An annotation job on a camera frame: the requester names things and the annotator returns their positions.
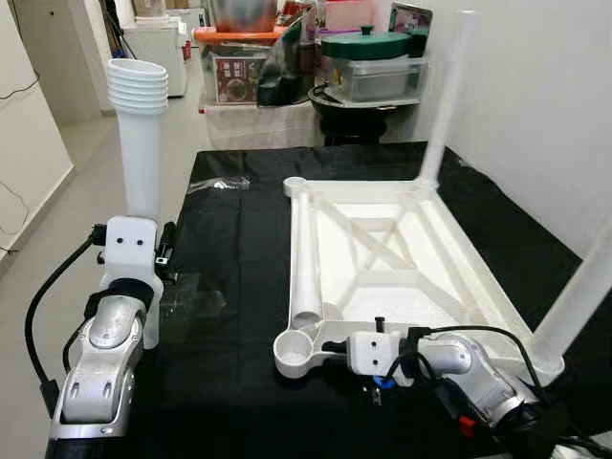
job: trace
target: green lid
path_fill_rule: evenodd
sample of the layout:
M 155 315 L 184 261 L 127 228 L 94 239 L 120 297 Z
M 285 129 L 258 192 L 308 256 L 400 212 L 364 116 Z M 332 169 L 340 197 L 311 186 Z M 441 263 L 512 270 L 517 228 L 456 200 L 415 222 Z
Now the green lid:
M 408 35 L 372 33 L 372 29 L 372 26 L 362 26 L 360 33 L 339 33 L 323 38 L 321 52 L 329 57 L 351 60 L 392 59 L 407 53 Z

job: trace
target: table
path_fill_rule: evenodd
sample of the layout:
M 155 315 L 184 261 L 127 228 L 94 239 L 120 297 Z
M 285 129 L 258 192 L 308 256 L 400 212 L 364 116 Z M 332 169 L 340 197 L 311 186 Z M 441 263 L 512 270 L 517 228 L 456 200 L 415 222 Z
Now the table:
M 496 451 L 461 436 L 426 388 L 373 406 L 338 366 L 299 381 L 277 374 L 287 326 L 290 203 L 282 180 L 407 180 L 423 143 L 200 152 L 178 221 L 161 339 L 143 358 L 130 457 L 470 457 Z M 534 329 L 579 259 L 493 182 L 448 152 L 440 195 Z M 552 384 L 589 433 L 612 426 L 612 296 Z

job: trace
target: red button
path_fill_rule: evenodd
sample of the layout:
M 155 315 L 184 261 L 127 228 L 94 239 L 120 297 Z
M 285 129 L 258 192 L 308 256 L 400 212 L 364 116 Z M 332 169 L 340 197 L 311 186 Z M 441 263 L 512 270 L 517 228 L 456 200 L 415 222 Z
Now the red button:
M 473 419 L 466 416 L 459 416 L 459 430 L 461 430 L 461 433 L 463 433 L 466 437 L 473 440 L 475 436 L 475 428 L 476 422 Z

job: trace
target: stacked white cups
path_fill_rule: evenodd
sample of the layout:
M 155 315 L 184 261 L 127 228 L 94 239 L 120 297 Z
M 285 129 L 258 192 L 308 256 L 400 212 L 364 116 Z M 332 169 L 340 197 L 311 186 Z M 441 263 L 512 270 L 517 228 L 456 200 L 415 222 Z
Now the stacked white cups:
M 159 220 L 160 139 L 167 106 L 164 67 L 136 59 L 111 59 L 108 99 L 120 130 L 127 214 Z

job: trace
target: white plastic tube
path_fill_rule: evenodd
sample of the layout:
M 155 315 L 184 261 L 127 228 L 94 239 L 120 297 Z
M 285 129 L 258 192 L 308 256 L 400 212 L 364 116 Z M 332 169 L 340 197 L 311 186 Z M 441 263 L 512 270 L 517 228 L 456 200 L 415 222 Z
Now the white plastic tube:
M 529 350 L 536 367 L 554 369 L 612 288 L 612 219 L 535 330 Z
M 151 62 L 111 59 L 108 98 L 120 130 L 127 214 L 160 218 L 160 140 L 167 71 Z
M 301 328 L 312 325 L 322 319 L 321 293 L 317 279 L 317 263 L 314 244 L 312 243 L 312 223 L 310 219 L 310 195 L 304 190 L 297 199 L 292 200 L 292 206 L 299 205 L 299 226 L 297 260 L 295 271 L 297 282 L 295 294 L 292 297 L 292 325 Z
M 476 11 L 459 11 L 459 15 L 460 31 L 455 38 L 454 48 L 448 56 L 447 77 L 442 89 L 442 95 L 440 96 L 438 111 L 431 127 L 431 136 L 427 143 L 427 149 L 418 178 L 422 184 L 434 188 L 438 186 L 438 172 L 444 157 L 448 129 L 457 104 L 459 89 L 461 88 L 465 55 L 471 42 L 478 13 Z

